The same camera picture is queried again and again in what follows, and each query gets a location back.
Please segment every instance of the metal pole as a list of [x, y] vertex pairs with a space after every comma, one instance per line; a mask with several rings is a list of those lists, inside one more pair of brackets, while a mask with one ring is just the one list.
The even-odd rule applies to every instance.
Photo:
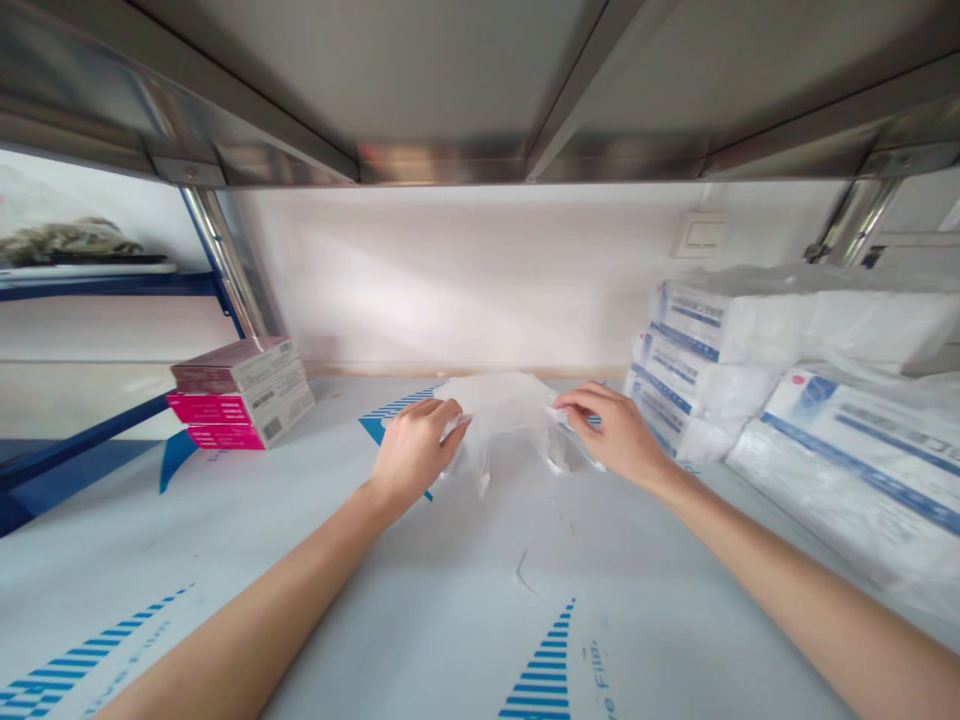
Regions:
[[189, 186], [181, 187], [180, 191], [200, 233], [200, 240], [214, 265], [213, 270], [220, 276], [243, 335], [269, 335], [233, 237], [227, 228], [216, 191]]
[[840, 267], [852, 267], [863, 259], [870, 236], [890, 209], [890, 204], [903, 178], [884, 180], [857, 180], [850, 188], [850, 196], [843, 212], [833, 219], [825, 241], [830, 248], [827, 262]]

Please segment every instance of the wall switch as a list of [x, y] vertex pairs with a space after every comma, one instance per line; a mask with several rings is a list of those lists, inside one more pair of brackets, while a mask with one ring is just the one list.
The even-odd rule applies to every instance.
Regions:
[[723, 248], [727, 235], [727, 216], [723, 213], [684, 213], [670, 257], [711, 258]]

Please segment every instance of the finger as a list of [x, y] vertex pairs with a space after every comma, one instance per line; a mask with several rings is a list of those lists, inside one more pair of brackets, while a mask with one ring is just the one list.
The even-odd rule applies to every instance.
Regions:
[[585, 385], [582, 385], [580, 389], [589, 390], [590, 392], [595, 392], [597, 395], [606, 395], [608, 398], [611, 398], [613, 400], [619, 400], [620, 398], [623, 397], [623, 395], [618, 393], [616, 390], [612, 390], [608, 388], [606, 385], [601, 385], [600, 383], [594, 382], [593, 380], [591, 380]]
[[590, 423], [587, 422], [587, 419], [583, 416], [577, 408], [567, 407], [567, 420], [570, 421], [570, 427], [573, 428], [574, 432], [580, 436], [584, 441], [590, 439], [593, 436], [599, 435], [596, 430], [594, 430]]
[[458, 415], [463, 415], [463, 408], [456, 400], [444, 400], [439, 407], [433, 409], [430, 413], [430, 419], [436, 420], [438, 424], [446, 426], [448, 422]]
[[612, 402], [615, 402], [614, 398], [599, 395], [592, 390], [574, 390], [558, 397], [553, 406], [563, 408], [568, 405], [579, 405], [602, 417], [603, 411], [609, 408]]
[[447, 438], [440, 443], [440, 460], [444, 467], [449, 465], [450, 461], [453, 460], [453, 456], [457, 452], [457, 448], [460, 447], [463, 436], [467, 434], [468, 427], [470, 427], [469, 420], [463, 423], [463, 425], [454, 428], [450, 434], [447, 435]]
[[434, 398], [424, 398], [423, 400], [419, 400], [419, 401], [413, 403], [412, 405], [407, 405], [403, 410], [401, 410], [401, 411], [398, 412], [396, 415], [394, 415], [394, 419], [396, 419], [396, 418], [398, 418], [398, 417], [403, 417], [403, 416], [406, 415], [407, 413], [413, 412], [414, 410], [423, 407], [424, 404], [430, 402], [430, 401], [433, 400], [433, 399], [434, 399]]
[[414, 408], [410, 411], [411, 417], [426, 417], [438, 407], [443, 405], [443, 401], [437, 400], [436, 398], [427, 398], [422, 405], [420, 403], [417, 403], [417, 405], [420, 405], [420, 407]]

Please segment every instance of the white wall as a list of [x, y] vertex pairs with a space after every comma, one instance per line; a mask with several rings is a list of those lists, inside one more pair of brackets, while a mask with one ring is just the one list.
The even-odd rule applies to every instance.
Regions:
[[798, 260], [836, 182], [714, 188], [724, 251], [671, 261], [703, 185], [263, 190], [235, 193], [310, 368], [358, 373], [626, 363], [661, 273]]

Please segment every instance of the hand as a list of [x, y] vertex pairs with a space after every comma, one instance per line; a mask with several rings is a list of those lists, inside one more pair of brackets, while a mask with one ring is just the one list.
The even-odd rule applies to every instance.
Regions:
[[[589, 382], [561, 395], [553, 406], [566, 411], [570, 426], [594, 458], [644, 490], [659, 495], [661, 486], [677, 475], [677, 466], [660, 449], [630, 398]], [[599, 430], [587, 422], [591, 415], [600, 416]]]
[[404, 408], [390, 424], [370, 476], [371, 487], [397, 501], [405, 512], [430, 489], [453, 459], [469, 421], [440, 442], [447, 423], [463, 414], [456, 400], [428, 398]]

